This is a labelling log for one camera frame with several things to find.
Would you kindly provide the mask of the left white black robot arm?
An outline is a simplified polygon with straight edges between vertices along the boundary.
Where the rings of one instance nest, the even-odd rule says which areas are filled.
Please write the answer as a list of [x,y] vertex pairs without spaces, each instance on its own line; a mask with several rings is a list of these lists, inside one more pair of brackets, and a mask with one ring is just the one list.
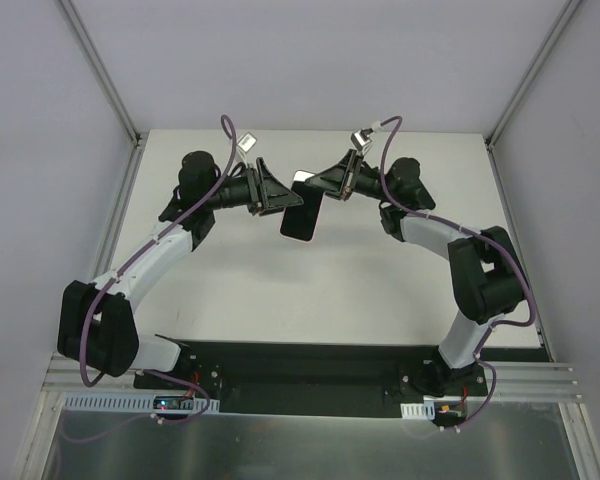
[[158,334],[139,333],[134,319],[139,304],[172,267],[201,245],[215,224],[215,211],[246,207],[254,216],[266,216],[302,203],[300,195],[270,173],[263,159],[239,163],[222,174],[210,153],[185,155],[172,197],[143,243],[121,266],[65,288],[58,352],[100,375],[156,370],[168,388],[184,387],[192,367],[182,358],[182,346]]

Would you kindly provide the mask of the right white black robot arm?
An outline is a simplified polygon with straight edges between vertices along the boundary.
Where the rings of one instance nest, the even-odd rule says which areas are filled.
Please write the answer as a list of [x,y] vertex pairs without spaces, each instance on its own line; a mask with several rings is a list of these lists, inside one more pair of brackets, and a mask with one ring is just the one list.
[[507,231],[499,226],[474,234],[434,220],[435,201],[420,178],[420,164],[402,157],[387,173],[355,150],[334,166],[309,176],[307,186],[346,201],[354,194],[379,203],[381,225],[394,239],[448,261],[458,312],[429,362],[410,376],[411,387],[434,397],[449,395],[476,373],[478,359],[497,321],[525,298]]

